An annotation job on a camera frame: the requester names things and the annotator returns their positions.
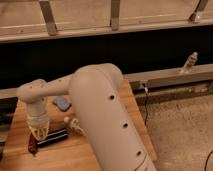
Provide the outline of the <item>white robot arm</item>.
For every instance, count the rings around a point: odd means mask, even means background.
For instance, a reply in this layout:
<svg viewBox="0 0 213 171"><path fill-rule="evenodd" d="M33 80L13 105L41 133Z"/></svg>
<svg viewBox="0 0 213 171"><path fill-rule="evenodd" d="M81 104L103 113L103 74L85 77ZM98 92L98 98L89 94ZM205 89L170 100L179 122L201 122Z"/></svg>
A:
<svg viewBox="0 0 213 171"><path fill-rule="evenodd" d="M118 93L122 83L116 65L88 65L50 82L26 83L17 97L26 104L28 127L36 139L49 132L46 99L67 95L102 171L157 171Z"/></svg>

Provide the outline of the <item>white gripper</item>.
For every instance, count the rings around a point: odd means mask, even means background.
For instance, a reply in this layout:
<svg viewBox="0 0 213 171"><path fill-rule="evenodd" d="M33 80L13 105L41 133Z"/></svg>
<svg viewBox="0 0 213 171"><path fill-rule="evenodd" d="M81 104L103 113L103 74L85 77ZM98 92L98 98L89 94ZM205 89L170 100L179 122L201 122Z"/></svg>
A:
<svg viewBox="0 0 213 171"><path fill-rule="evenodd" d="M27 104L27 123L36 140L42 141L48 135L49 117L42 103Z"/></svg>

